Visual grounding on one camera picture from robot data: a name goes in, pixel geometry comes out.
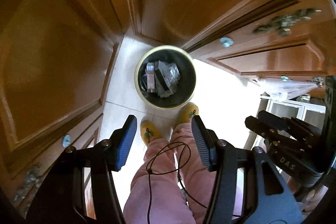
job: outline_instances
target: pink pants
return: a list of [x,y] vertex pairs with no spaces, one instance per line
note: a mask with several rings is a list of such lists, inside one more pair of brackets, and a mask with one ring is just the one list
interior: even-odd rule
[[[188,193],[201,204],[208,206],[216,173],[208,172],[202,165],[191,131],[191,123],[178,125],[173,133],[171,143],[184,142],[191,149],[191,158],[181,169],[182,179]],[[144,156],[144,164],[135,174],[131,183],[131,193],[124,207],[124,217],[127,224],[147,224],[147,210],[150,200],[148,172],[146,165],[169,142],[157,139],[149,143]],[[177,159],[183,146],[176,149]],[[189,157],[189,150],[184,149],[181,165]],[[153,172],[164,173],[175,169],[174,152],[172,150],[158,156],[152,166]],[[150,221],[152,224],[201,224],[206,209],[188,198],[187,205],[184,196],[177,185],[177,172],[166,175],[151,175],[152,206]],[[234,214],[241,211],[242,193],[237,188]]]

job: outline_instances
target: trash can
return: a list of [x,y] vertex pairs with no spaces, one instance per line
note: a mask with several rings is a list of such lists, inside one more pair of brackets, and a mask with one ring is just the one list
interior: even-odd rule
[[[141,88],[142,77],[148,62],[163,61],[175,63],[180,73],[178,91],[167,98],[161,98],[156,93],[147,93]],[[196,86],[196,72],[193,59],[184,50],[175,46],[159,46],[147,52],[135,68],[134,84],[140,98],[153,108],[175,109],[186,105],[194,95]]]

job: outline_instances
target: floor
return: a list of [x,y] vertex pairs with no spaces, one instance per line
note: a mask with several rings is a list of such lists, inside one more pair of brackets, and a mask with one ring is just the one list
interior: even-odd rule
[[[137,95],[134,70],[139,59],[152,48],[133,38],[124,38],[106,98],[101,140],[109,138],[115,129],[121,128],[128,115],[135,115],[138,120],[138,132],[127,163],[120,172],[113,172],[122,209],[130,193],[132,178],[143,164],[146,151],[139,133],[140,122],[152,121],[169,139],[179,115],[179,110],[161,111],[148,107]],[[249,135],[244,120],[257,114],[262,93],[260,87],[199,60],[194,60],[194,66],[197,85],[192,102],[198,105],[204,125],[214,130],[220,139],[243,148]]]

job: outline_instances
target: black cable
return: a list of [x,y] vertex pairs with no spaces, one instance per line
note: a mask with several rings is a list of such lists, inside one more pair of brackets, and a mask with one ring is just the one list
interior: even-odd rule
[[[153,166],[153,163],[154,163],[154,161],[155,161],[155,159],[159,156],[159,155],[161,155],[161,154],[163,154],[163,153],[165,153],[165,152],[167,152],[167,151],[169,151],[169,150],[173,150],[173,149],[175,149],[175,148],[177,148],[177,147],[179,147],[179,146],[184,146],[183,147],[183,149],[182,149],[182,151],[181,151],[181,155],[180,155],[180,157],[179,157],[179,159],[178,159],[178,161],[177,161],[177,169],[175,169],[175,170],[172,170],[172,171],[169,171],[169,172],[165,172],[165,173],[154,173],[153,171],[152,171],[152,166]],[[186,160],[186,162],[181,166],[180,164],[181,164],[181,159],[182,159],[182,153],[184,152],[184,150],[185,150],[185,148],[188,148],[188,150],[189,150],[189,157],[188,157],[188,159]],[[162,148],[148,163],[147,163],[147,165],[146,165],[146,171],[148,172],[148,184],[149,184],[149,192],[150,192],[150,200],[149,200],[149,205],[148,205],[148,211],[147,211],[147,223],[148,224],[150,224],[151,222],[150,222],[150,213],[151,213],[151,206],[152,206],[152,185],[151,185],[151,175],[166,175],[166,174],[170,174],[170,173],[173,173],[173,172],[178,172],[178,175],[177,175],[177,177],[178,177],[178,180],[179,180],[179,182],[180,182],[180,184],[181,184],[181,186],[182,186],[182,189],[185,191],[185,193],[193,200],[193,201],[195,201],[197,204],[199,204],[199,205],[201,205],[202,207],[204,207],[205,209],[207,209],[207,207],[205,206],[205,205],[203,205],[203,204],[201,204],[200,202],[198,202],[196,199],[194,199],[188,192],[187,192],[187,190],[185,189],[185,187],[183,186],[183,184],[182,184],[182,182],[181,182],[181,179],[180,179],[180,169],[182,168],[182,167],[184,167],[187,163],[188,163],[188,161],[190,160],[190,158],[191,158],[191,149],[190,149],[190,147],[189,147],[189,145],[187,145],[186,143],[184,143],[184,142],[174,142],[174,143],[169,143],[168,145],[166,145],[164,148]]]

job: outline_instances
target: yellow slipper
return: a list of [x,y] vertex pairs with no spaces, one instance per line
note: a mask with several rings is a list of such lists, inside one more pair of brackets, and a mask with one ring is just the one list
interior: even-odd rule
[[144,121],[140,125],[140,135],[146,146],[156,139],[161,139],[161,132],[151,121]]
[[178,124],[190,122],[195,115],[199,115],[198,106],[194,103],[187,103],[187,105],[185,105],[182,109],[182,112],[178,119]]

